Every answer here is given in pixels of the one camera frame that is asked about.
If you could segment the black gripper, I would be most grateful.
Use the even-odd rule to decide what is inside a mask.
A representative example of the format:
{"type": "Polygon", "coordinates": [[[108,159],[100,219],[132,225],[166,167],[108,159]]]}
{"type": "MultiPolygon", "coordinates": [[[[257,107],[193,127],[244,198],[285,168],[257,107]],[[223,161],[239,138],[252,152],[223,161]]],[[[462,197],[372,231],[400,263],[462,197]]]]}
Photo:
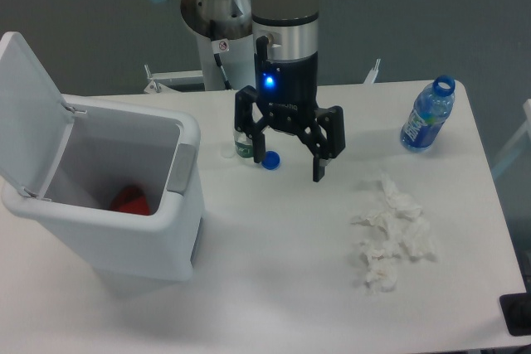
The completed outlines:
{"type": "Polygon", "coordinates": [[[346,147],[343,108],[318,108],[318,55],[278,61],[268,49],[269,39],[256,39],[256,89],[250,85],[236,92],[234,128],[251,141],[254,163],[266,157],[267,127],[298,135],[313,155],[312,179],[319,182],[325,168],[346,147]],[[256,104],[262,117],[253,119],[256,104]]]}

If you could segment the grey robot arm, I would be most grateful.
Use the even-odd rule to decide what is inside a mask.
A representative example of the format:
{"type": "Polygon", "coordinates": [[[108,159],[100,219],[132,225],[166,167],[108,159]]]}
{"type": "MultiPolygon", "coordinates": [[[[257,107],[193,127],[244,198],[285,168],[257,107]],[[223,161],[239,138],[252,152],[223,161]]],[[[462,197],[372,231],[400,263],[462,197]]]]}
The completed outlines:
{"type": "Polygon", "coordinates": [[[235,90],[234,130],[266,156],[266,129],[294,135],[313,156],[313,179],[345,147],[343,110],[317,104],[319,0],[180,0],[188,28],[208,40],[235,90]]]}

